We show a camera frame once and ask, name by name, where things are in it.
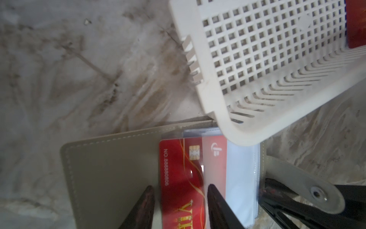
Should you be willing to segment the white plastic mesh basket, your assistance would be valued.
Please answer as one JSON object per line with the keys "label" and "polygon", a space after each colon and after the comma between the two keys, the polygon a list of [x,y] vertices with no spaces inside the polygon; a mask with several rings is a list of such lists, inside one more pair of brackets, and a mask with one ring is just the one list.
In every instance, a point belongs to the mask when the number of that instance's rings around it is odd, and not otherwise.
{"label": "white plastic mesh basket", "polygon": [[345,1],[169,1],[203,111],[258,144],[366,78]]}

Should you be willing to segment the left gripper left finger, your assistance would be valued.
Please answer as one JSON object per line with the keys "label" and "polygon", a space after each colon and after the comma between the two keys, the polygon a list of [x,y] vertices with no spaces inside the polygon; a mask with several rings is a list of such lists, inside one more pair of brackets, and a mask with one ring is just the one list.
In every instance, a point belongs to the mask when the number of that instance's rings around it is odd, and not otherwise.
{"label": "left gripper left finger", "polygon": [[155,206],[155,194],[147,186],[119,229],[151,229]]}

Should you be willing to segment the red credit card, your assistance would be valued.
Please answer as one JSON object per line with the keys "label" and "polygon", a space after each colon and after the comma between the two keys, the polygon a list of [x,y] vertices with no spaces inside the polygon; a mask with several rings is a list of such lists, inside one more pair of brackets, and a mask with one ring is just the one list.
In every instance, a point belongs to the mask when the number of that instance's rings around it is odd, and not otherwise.
{"label": "red credit card", "polygon": [[227,139],[222,135],[161,140],[160,180],[164,229],[210,228],[207,189],[224,196]]}

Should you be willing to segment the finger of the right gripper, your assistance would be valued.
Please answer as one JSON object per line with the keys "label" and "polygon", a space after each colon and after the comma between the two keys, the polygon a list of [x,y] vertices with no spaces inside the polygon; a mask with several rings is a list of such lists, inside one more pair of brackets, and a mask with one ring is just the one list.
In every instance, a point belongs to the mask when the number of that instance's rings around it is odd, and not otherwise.
{"label": "finger of the right gripper", "polygon": [[288,216],[301,221],[310,229],[364,229],[366,227],[366,187],[356,185],[335,186],[345,198],[341,213],[326,213],[315,206],[297,202],[291,198],[297,193],[282,183],[267,178],[260,190],[258,203],[282,228],[297,229]]}

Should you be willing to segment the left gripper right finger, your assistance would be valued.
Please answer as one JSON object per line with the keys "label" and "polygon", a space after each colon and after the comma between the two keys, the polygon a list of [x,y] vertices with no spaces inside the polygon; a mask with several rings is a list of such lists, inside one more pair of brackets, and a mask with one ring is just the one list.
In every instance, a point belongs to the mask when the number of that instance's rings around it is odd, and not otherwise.
{"label": "left gripper right finger", "polygon": [[208,213],[212,229],[244,229],[214,184],[208,186]]}

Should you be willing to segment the stack of red cards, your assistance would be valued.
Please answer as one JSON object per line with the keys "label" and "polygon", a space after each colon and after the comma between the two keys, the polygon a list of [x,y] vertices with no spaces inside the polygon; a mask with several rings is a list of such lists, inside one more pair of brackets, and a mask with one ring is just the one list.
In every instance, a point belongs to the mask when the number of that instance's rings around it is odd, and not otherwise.
{"label": "stack of red cards", "polygon": [[348,46],[366,45],[366,0],[346,0]]}

